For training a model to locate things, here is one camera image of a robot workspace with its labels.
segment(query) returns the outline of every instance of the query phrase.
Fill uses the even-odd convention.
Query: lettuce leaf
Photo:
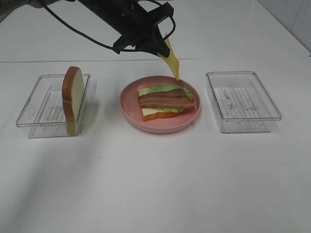
[[[176,108],[155,108],[159,111],[166,111],[166,112],[172,112],[172,113],[180,113],[184,111],[184,108],[176,109]]]
[[[159,85],[150,87],[148,90],[148,94],[155,93],[155,92],[172,91],[172,90],[179,89],[179,88],[182,88],[182,86],[174,84],[174,83],[159,84]]]
[[[187,94],[188,98],[190,100],[192,100],[193,99],[193,93],[189,89],[185,88],[184,86],[182,88],[184,89],[184,91]]]

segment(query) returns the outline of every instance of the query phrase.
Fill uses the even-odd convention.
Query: clear plastic container
[[[23,129],[28,138],[76,136],[83,129],[83,115],[89,98],[90,74],[83,74],[84,95],[76,121],[66,122],[62,85],[65,75],[42,75],[37,80],[16,126]],[[75,125],[76,134],[68,134],[67,127]]]
[[[282,119],[255,72],[209,72],[206,77],[221,132],[270,132]]]

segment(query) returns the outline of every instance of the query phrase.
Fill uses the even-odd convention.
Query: white tabletop
[[[71,65],[97,84],[77,137],[28,139],[15,126],[41,74]],[[280,57],[182,60],[202,98],[193,124],[171,134],[131,126],[121,90],[163,61],[0,64],[0,232],[262,233],[311,229],[311,66]],[[271,133],[220,133],[208,71],[253,70],[283,114]]]
[[[179,59],[310,55],[256,0],[173,0],[170,4],[177,24],[171,42]],[[78,1],[59,1],[51,8],[101,42],[112,45],[120,36]],[[169,19],[160,28],[169,32]],[[117,55],[73,33],[44,9],[27,5],[0,23],[0,41],[0,62],[158,59],[147,53]]]

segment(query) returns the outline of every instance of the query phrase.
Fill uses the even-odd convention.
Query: cheese slice
[[[179,80],[179,60],[176,58],[174,51],[172,49],[170,40],[167,38],[165,40],[166,45],[170,48],[170,55],[168,57],[164,57],[160,53],[157,53],[160,58],[162,58],[171,68],[176,80]]]

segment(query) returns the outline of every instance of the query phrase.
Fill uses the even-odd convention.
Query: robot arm
[[[29,4],[33,7],[45,7],[58,0],[0,0],[0,15]],[[135,46],[134,51],[143,51],[164,57],[170,55],[170,48],[164,42],[158,24],[170,18],[174,24],[174,9],[169,3],[147,12],[139,0],[78,0],[85,7],[108,23],[121,34],[113,44],[112,50],[116,53],[128,51],[127,46]]]

